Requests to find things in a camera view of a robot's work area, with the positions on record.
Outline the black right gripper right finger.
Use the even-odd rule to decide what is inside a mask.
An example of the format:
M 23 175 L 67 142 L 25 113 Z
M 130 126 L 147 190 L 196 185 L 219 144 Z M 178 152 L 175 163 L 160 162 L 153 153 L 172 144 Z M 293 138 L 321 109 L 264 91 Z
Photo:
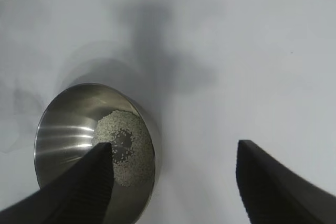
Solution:
M 251 140 L 237 148 L 236 181 L 251 223 L 335 223 L 335 196 L 303 179 Z

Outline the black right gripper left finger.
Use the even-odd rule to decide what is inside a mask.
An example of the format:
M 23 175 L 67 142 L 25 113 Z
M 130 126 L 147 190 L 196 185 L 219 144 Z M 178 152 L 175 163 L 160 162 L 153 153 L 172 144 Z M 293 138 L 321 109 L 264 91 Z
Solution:
M 51 183 L 1 211 L 1 223 L 103 223 L 114 184 L 112 148 L 100 143 Z

